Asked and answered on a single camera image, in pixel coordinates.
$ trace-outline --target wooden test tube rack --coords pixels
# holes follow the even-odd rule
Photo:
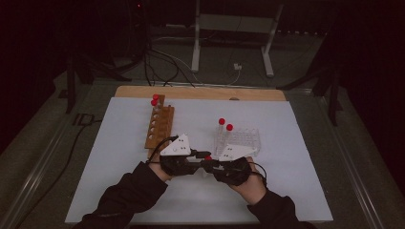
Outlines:
[[[172,132],[173,115],[175,108],[172,106],[164,107],[164,94],[159,94],[159,103],[152,108],[152,114],[149,122],[148,134],[145,140],[145,149],[149,149],[148,158],[165,138],[169,137]],[[164,149],[169,142],[165,142],[160,149]]]

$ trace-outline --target person's arm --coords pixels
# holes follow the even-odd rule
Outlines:
[[[251,157],[247,158],[253,172],[258,172]],[[295,205],[291,198],[280,197],[269,191],[262,182],[262,178],[251,175],[249,179],[239,185],[230,187],[239,193],[248,203],[248,210],[256,216],[266,229],[305,229],[315,228],[312,224],[301,222],[295,216]]]
[[[124,228],[135,213],[152,208],[171,179],[159,164],[141,162],[132,174],[125,174],[118,184],[102,195],[96,210],[83,217],[74,229]]]

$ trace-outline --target dark background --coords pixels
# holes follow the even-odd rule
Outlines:
[[[120,33],[127,23],[122,9],[128,5],[123,4],[133,7],[137,2],[0,3],[0,152],[54,92],[53,79],[66,70],[68,50],[74,47],[98,60],[114,61],[112,52],[119,52],[120,47],[112,49],[110,35]],[[148,22],[153,26],[193,24],[194,1],[143,2],[147,3],[142,6],[147,9]],[[234,14],[266,14],[255,10],[255,3],[247,6],[246,1],[215,2],[213,5],[202,1],[202,10],[218,12],[224,9],[223,4],[234,4],[228,8]],[[241,3],[245,9],[236,7]],[[100,15],[96,6],[104,9],[104,14]],[[342,64],[340,85],[348,90],[402,193],[405,193],[405,180],[401,177],[405,172],[404,14],[403,1],[394,0],[286,1],[278,28],[281,33],[328,33],[312,67],[316,70],[329,63]],[[139,43],[142,36],[142,31],[134,35],[131,52],[143,44]]]

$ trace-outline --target black controller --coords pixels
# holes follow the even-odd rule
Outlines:
[[[160,156],[160,167],[169,176],[193,175],[199,168],[213,174],[215,179],[230,185],[239,186],[252,174],[245,157],[233,161],[211,159],[209,152],[191,150],[191,155],[200,158],[199,162],[189,162],[189,156]]]

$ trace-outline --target white board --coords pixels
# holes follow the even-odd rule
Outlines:
[[[300,220],[332,220],[318,176],[289,102],[168,99],[175,107],[172,135],[188,134],[198,151],[214,150],[218,119],[234,127],[258,128],[261,151],[255,162],[267,172],[267,187],[290,196]],[[92,213],[105,189],[145,161],[144,142],[152,107],[147,98],[116,98],[110,101],[95,145],[75,192],[67,223],[77,223]],[[245,201],[212,175],[175,177],[158,203],[136,214],[134,224],[207,224],[257,222]]]

